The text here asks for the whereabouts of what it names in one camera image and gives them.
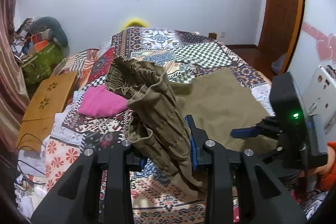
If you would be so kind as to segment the right hand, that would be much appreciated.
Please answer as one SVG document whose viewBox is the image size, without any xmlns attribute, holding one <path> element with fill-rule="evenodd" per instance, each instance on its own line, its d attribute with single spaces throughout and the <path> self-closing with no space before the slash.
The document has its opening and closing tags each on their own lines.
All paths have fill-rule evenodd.
<svg viewBox="0 0 336 224">
<path fill-rule="evenodd" d="M 328 146 L 328 162 L 320 172 L 316 188 L 321 191 L 329 191 L 335 184 L 336 170 L 335 170 L 335 142 L 327 143 Z"/>
</svg>

